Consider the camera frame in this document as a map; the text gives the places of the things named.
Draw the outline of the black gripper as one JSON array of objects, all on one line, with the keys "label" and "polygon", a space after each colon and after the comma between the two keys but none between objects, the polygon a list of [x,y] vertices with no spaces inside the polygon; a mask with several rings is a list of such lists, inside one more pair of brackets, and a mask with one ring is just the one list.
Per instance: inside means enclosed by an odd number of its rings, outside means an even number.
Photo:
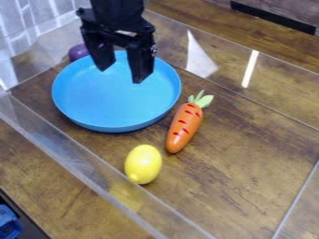
[{"label": "black gripper", "polygon": [[92,61],[100,71],[115,62],[114,46],[126,48],[132,82],[142,83],[154,73],[155,26],[143,17],[143,0],[90,0],[80,7],[82,35]]}]

